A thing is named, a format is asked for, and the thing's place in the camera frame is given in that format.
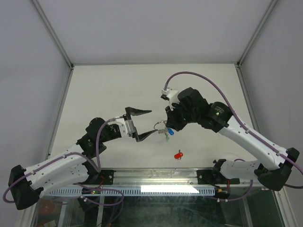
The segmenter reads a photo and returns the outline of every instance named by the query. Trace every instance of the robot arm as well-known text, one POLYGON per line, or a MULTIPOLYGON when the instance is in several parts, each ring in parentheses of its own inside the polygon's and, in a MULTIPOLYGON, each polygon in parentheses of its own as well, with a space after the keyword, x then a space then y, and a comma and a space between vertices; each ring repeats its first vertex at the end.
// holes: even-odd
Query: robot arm
POLYGON ((188 123, 196 122, 203 128, 230 138, 257 159, 253 162, 219 159, 213 167, 213 176, 206 176, 209 181, 215 184, 220 178, 259 180, 265 187, 275 191, 281 190, 284 186, 293 165, 280 155, 283 154, 295 162, 299 156, 296 149, 278 146, 250 127, 245 130, 227 105, 221 102, 208 104, 200 93, 191 87, 180 93, 175 89, 167 88, 162 91, 161 97, 169 102, 169 106, 165 109, 168 117, 167 127, 179 131, 188 123), (249 131, 273 145, 279 154, 273 152, 249 131))
MULTIPOLYGON (((156 131, 138 134, 131 118, 151 111, 131 107, 125 111, 126 114, 115 118, 113 124, 107 124, 103 128, 99 138, 100 153, 106 149, 103 142, 126 136, 140 142, 156 131)), ((98 177, 98 168, 91 159, 96 157, 97 133, 104 122, 102 118, 93 119, 86 128, 87 133, 62 154, 26 169, 20 165, 12 168, 9 187, 18 210, 32 206, 55 189, 98 177)))

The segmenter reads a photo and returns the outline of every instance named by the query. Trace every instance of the purple cable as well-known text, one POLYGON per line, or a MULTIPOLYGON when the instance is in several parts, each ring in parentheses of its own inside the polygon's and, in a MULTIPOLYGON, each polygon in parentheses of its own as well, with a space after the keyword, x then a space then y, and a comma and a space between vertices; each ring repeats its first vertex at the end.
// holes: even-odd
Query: purple cable
POLYGON ((116 203, 111 203, 111 204, 95 202, 95 201, 90 200, 90 199, 88 199, 88 198, 86 197, 86 199, 87 199, 88 201, 90 201, 90 202, 92 202, 92 203, 94 203, 94 204, 100 205, 100 206, 115 206, 115 205, 120 204, 120 203, 123 201, 123 199, 124 199, 124 194, 123 194, 121 191, 117 190, 117 189, 113 189, 113 188, 90 188, 90 187, 87 187, 87 186, 82 185, 82 184, 80 184, 80 183, 75 183, 75 185, 81 186, 82 188, 89 189, 89 190, 117 192, 117 193, 119 193, 119 194, 122 195, 122 198, 121 198, 118 202, 116 202, 116 203))
MULTIPOLYGON (((236 162, 236 161, 245 162, 245 160, 242 159, 242 158, 236 158, 236 159, 234 160, 234 162, 236 162)), ((254 184, 254 181, 251 180, 251 181, 250 181, 250 187, 248 188, 248 190, 247 190, 242 196, 240 196, 240 197, 238 197, 238 198, 230 199, 230 200, 219 199, 219 201, 237 201, 237 200, 244 199, 244 198, 245 198, 246 196, 248 196, 248 194, 250 193, 253 184, 254 184)), ((206 198, 209 198, 209 199, 212 199, 212 200, 218 200, 218 198, 214 198, 214 197, 206 197, 206 198)))
MULTIPOLYGON (((81 154, 81 153, 72 152, 72 153, 69 153, 69 154, 65 155, 65 157, 72 156, 72 155, 79 155, 79 156, 81 156, 82 158, 86 159, 86 160, 87 160, 87 161, 88 161, 96 170, 98 170, 96 164, 95 164, 92 160, 90 160, 88 157, 84 156, 84 155, 81 154)), ((55 158, 54 160, 50 161, 49 163, 46 163, 45 165, 43 165, 43 166, 41 166, 41 167, 39 167, 39 168, 33 170, 32 173, 28 173, 28 174, 26 174, 26 175, 20 177, 19 179, 17 179, 14 183, 12 183, 12 184, 5 190, 5 192, 4 192, 3 196, 2 196, 3 201, 5 201, 6 203, 14 203, 14 201, 7 200, 7 199, 6 199, 6 195, 7 195, 7 193, 8 193, 16 184, 18 184, 18 183, 19 183, 20 181, 22 181, 23 179, 29 177, 30 175, 35 174, 36 172, 42 170, 43 168, 45 168, 45 167, 47 167, 47 166, 49 166, 49 165, 55 163, 56 161, 59 161, 59 160, 63 159, 63 158, 64 158, 63 156, 58 157, 58 158, 55 158)))
MULTIPOLYGON (((168 87, 168 84, 170 82, 170 80, 172 78, 174 78, 175 76, 177 75, 180 75, 180 74, 191 74, 191 75, 194 75, 194 76, 197 76, 197 77, 200 77, 202 79, 205 79, 206 81, 208 81, 211 85, 214 86, 214 88, 217 89, 217 91, 221 94, 221 96, 223 97, 224 101, 226 102, 226 104, 228 105, 228 107, 230 108, 233 116, 235 117, 235 119, 237 120, 237 122, 242 126, 242 128, 244 130, 247 130, 248 128, 243 124, 243 122, 240 120, 240 118, 237 116, 235 110, 233 109, 232 105, 230 104, 230 102, 228 101, 228 99, 226 98, 226 96, 224 95, 224 93, 219 89, 219 87, 213 83, 209 78, 201 75, 201 74, 198 74, 198 73, 195 73, 195 72, 188 72, 188 71, 183 71, 183 72, 177 72, 173 75, 171 75, 168 80, 166 81, 165 85, 164 85, 164 90, 167 89, 168 87)), ((298 165, 296 164, 295 162, 293 162, 291 159, 289 159, 288 157, 286 157, 285 155, 283 154, 280 154, 279 150, 277 150, 275 147, 273 147, 272 145, 270 145, 269 143, 267 143, 265 140, 263 140, 262 138, 260 138, 258 135, 256 135, 255 133, 253 133, 252 131, 249 131, 248 132, 250 135, 252 135, 254 138, 256 138, 257 140, 259 140, 261 143, 263 143, 265 146, 267 146, 268 148, 270 148, 271 150, 273 150, 274 152, 277 153, 277 155, 280 155, 282 158, 284 158, 286 161, 288 161, 289 163, 291 163, 295 168, 297 168, 301 174, 303 174, 303 169, 298 165)), ((301 189, 303 188, 303 186, 292 186, 292 185, 288 185, 288 184, 285 184, 286 187, 291 187, 291 188, 296 188, 296 189, 301 189)))
POLYGON ((101 125, 101 127, 99 128, 99 130, 98 130, 98 133, 97 133, 97 138, 96 138, 96 158, 97 158, 97 165, 98 165, 98 168, 99 168, 99 170, 97 170, 98 172, 100 172, 101 171, 101 163, 100 163, 100 156, 99 156, 99 139, 100 139, 100 135, 101 135, 101 132, 102 132, 102 130, 104 129, 104 127, 108 124, 108 123, 110 123, 110 122, 113 122, 113 121, 115 121, 116 120, 116 118, 111 118, 111 119, 108 119, 107 121, 105 121, 102 125, 101 125))
POLYGON ((113 222, 113 221, 115 221, 119 216, 120 216, 120 214, 122 213, 122 210, 123 210, 123 206, 124 206, 124 203, 123 203, 123 201, 122 201, 122 203, 121 203, 121 208, 120 208, 120 211, 119 211, 119 213, 112 219, 112 216, 113 215, 111 215, 111 217, 110 217, 110 220, 109 220, 109 224, 107 225, 107 227, 110 227, 110 224, 113 222))

